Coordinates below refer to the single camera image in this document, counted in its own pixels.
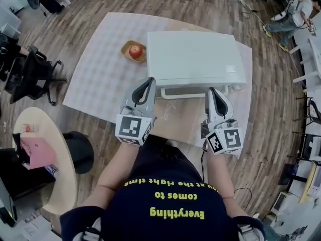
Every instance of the round wooden table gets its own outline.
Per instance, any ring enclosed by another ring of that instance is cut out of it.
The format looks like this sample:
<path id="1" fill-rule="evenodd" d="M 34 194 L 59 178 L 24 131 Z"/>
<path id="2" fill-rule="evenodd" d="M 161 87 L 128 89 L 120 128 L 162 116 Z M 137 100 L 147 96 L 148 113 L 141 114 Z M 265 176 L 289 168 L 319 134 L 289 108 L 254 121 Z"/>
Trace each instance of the round wooden table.
<path id="1" fill-rule="evenodd" d="M 36 126 L 35 133 L 22 133 L 21 137 L 41 137 L 56 152 L 55 166 L 59 170 L 54 189 L 48 203 L 43 207 L 48 212 L 61 215 L 71 210 L 77 199 L 77 178 L 70 151 L 67 143 L 52 121 L 52 119 L 41 109 L 29 107 L 18 117 L 14 133 L 21 131 L 23 124 Z"/>

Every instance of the black office chair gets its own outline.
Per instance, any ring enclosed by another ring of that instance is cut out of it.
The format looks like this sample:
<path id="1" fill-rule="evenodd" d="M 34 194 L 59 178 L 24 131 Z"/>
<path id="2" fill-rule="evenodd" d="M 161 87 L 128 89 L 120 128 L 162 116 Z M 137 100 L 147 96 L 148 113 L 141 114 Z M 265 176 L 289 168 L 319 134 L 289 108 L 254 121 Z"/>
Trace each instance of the black office chair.
<path id="1" fill-rule="evenodd" d="M 50 84 L 52 82 L 67 82 L 66 78 L 53 78 L 53 71 L 57 64 L 62 65 L 62 62 L 57 61 L 52 66 L 51 62 L 47 61 L 47 57 L 40 53 L 36 47 L 31 46 L 29 51 L 26 59 L 17 57 L 12 65 L 5 85 L 5 91 L 12 94 L 10 103 L 15 103 L 25 96 L 37 100 L 47 94 L 49 103 L 56 105 L 56 102 L 51 101 L 50 98 Z M 43 87 L 37 85 L 38 80 L 45 80 Z"/>
<path id="2" fill-rule="evenodd" d="M 297 119 L 294 119 L 293 121 L 296 122 L 296 121 L 299 121 L 300 119 L 307 119 L 309 118 L 310 119 L 310 122 L 307 124 L 310 125 L 311 123 L 317 123 L 317 124 L 320 124 L 321 125 L 321 113 L 319 112 L 315 102 L 312 100 L 313 97 L 299 97 L 299 98 L 296 98 L 296 100 L 299 100 L 299 99 L 307 99 L 307 116 L 304 117 L 304 118 L 297 118 Z"/>

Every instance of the wooden floor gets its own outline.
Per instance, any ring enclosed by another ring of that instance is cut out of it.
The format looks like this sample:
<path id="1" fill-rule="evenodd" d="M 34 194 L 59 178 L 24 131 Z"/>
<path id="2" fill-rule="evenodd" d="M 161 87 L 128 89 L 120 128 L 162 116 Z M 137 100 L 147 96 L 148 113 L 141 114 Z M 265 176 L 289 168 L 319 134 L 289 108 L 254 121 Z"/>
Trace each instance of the wooden floor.
<path id="1" fill-rule="evenodd" d="M 280 37 L 266 37 L 261 30 L 262 23 L 254 14 L 243 14 L 245 9 L 237 0 L 70 1 L 72 4 L 60 15 L 48 15 L 48 19 L 40 11 L 22 11 L 24 29 L 20 39 L 20 44 L 34 44 L 50 60 L 63 61 L 65 66 L 57 74 L 69 80 L 90 37 L 108 12 L 140 13 L 180 20 L 232 34 L 237 41 L 252 48 L 252 100 L 244 149 L 239 160 L 228 157 L 228 167 L 235 188 L 248 187 L 252 190 L 253 197 L 248 206 L 249 192 L 236 192 L 241 206 L 250 214 L 267 213 L 280 189 L 284 189 L 277 186 L 277 182 L 287 161 L 286 156 L 298 149 L 299 139 L 291 131 L 300 131 L 303 124 L 303 121 L 292 122 L 294 118 L 303 116 L 303 101 L 295 100 L 303 93 L 299 84 L 292 83 L 298 73 L 290 56 L 278 48 Z M 277 12 L 273 8 L 276 5 L 257 0 L 246 1 L 252 8 L 261 11 L 258 15 L 264 22 L 268 22 L 268 18 Z M 95 187 L 99 174 L 115 154 L 119 143 L 114 137 L 113 124 L 62 106 L 67 87 L 63 85 L 52 90 L 52 96 L 57 96 L 56 107 L 48 104 L 45 96 L 37 101 L 24 98 L 9 104 L 10 96 L 2 92 L 1 122 L 7 122 L 7 131 L 1 135 L 0 145 L 11 147 L 14 123 L 18 115 L 30 106 L 47 112 L 63 132 L 76 130 L 86 134 L 95 151 L 95 163 L 89 174 L 78 176 L 77 204 L 80 204 Z M 181 147 L 193 162 L 199 163 L 200 149 L 187 145 Z M 60 232 L 59 217 L 42 213 Z"/>

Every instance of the red apple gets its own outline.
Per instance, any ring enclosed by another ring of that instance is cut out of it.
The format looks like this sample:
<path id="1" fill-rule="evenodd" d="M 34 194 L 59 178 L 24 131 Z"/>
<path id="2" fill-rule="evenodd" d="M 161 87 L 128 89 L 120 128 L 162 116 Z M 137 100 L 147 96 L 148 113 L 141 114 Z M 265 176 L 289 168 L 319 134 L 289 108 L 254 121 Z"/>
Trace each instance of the red apple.
<path id="1" fill-rule="evenodd" d="M 138 59 L 142 55 L 142 47 L 133 45 L 129 48 L 129 54 L 133 59 Z"/>

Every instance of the wooden tray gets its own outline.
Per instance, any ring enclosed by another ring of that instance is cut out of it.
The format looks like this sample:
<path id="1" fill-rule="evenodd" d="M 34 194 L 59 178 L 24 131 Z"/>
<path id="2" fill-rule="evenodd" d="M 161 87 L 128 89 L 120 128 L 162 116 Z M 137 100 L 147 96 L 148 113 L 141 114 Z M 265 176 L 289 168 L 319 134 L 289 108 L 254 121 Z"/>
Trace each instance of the wooden tray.
<path id="1" fill-rule="evenodd" d="M 132 45 L 139 45 L 139 46 L 142 47 L 142 55 L 141 55 L 139 58 L 137 58 L 137 59 L 133 59 L 133 58 L 130 56 L 130 54 L 129 54 L 129 48 L 130 48 Z M 137 42 L 135 42 L 135 41 L 133 41 L 133 40 L 127 41 L 127 43 L 124 44 L 124 46 L 121 48 L 120 51 L 121 51 L 121 53 L 122 53 L 125 57 L 127 57 L 128 59 L 130 59 L 130 60 L 132 60 L 132 61 L 134 61 L 134 62 L 136 62 L 136 63 L 138 63 L 138 64 L 141 64 L 141 63 L 143 63 L 143 62 L 146 61 L 146 54 L 147 54 L 146 46 L 144 46 L 144 45 L 142 45 L 142 44 L 140 44 L 140 43 L 137 43 Z"/>

